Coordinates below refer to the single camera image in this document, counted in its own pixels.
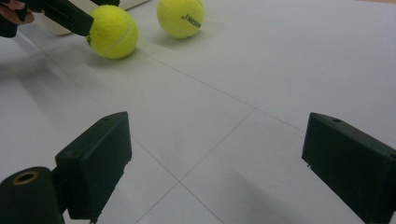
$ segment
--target white object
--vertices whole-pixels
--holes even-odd
[[[147,1],[148,0],[121,0],[120,7],[127,10],[131,7],[136,7],[136,6],[138,6],[142,3],[145,3]],[[73,3],[75,6],[81,8],[83,11],[85,11],[87,13],[91,12],[94,8],[97,7],[97,5],[90,0],[71,0],[70,2]],[[53,35],[71,34],[71,32],[69,30],[62,27],[55,21],[50,20],[49,18],[44,16],[44,14],[42,14],[42,13],[35,13],[35,23]]]

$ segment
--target tennis ball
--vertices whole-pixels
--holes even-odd
[[[163,30],[174,38],[195,35],[204,21],[202,0],[160,0],[157,18]]]
[[[128,12],[121,7],[100,6],[90,14],[94,21],[86,39],[93,51],[108,59],[120,59],[134,51],[138,33]]]

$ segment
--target ball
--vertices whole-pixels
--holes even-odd
[[[86,39],[93,51],[108,59],[120,59],[134,51],[138,33],[128,12],[121,7],[100,6],[90,15],[94,21]]]
[[[157,18],[163,30],[174,38],[195,35],[204,21],[202,0],[160,0]]]

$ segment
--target screw hole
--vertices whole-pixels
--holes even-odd
[[[25,185],[28,184],[32,181],[34,181],[35,179],[37,179],[38,177],[38,172],[36,171],[27,171],[24,172],[20,175],[15,176],[14,180],[12,181],[12,183],[14,185]]]

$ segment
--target human hand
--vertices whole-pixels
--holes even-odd
[[[30,23],[35,20],[35,17],[33,16],[33,13],[30,9],[28,9],[24,21],[21,21],[18,18],[18,15],[15,12],[15,10],[23,9],[25,7],[25,4],[23,2],[20,2],[18,0],[10,0],[9,3],[2,3],[2,4],[3,5],[0,5],[0,15],[17,25]]]

